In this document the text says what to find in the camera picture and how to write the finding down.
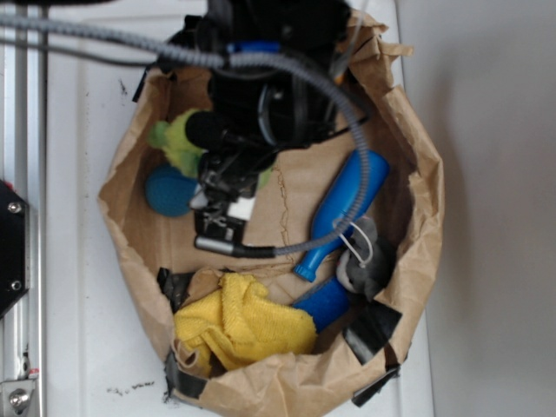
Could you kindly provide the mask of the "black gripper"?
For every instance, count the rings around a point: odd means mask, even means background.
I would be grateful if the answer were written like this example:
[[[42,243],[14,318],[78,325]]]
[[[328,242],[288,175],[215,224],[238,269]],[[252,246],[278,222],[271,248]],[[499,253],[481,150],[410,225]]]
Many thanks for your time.
[[[345,1],[210,1],[204,16],[187,16],[173,42],[208,53],[265,53],[294,58],[337,79],[347,67],[338,50],[352,16]],[[256,65],[214,69],[211,111],[275,152],[331,138],[336,108],[307,81]]]

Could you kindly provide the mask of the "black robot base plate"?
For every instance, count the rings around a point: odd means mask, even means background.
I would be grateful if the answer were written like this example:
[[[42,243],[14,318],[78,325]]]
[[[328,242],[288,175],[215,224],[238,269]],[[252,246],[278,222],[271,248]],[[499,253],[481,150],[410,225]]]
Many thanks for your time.
[[[1,319],[29,291],[29,206],[13,186],[1,181]]]

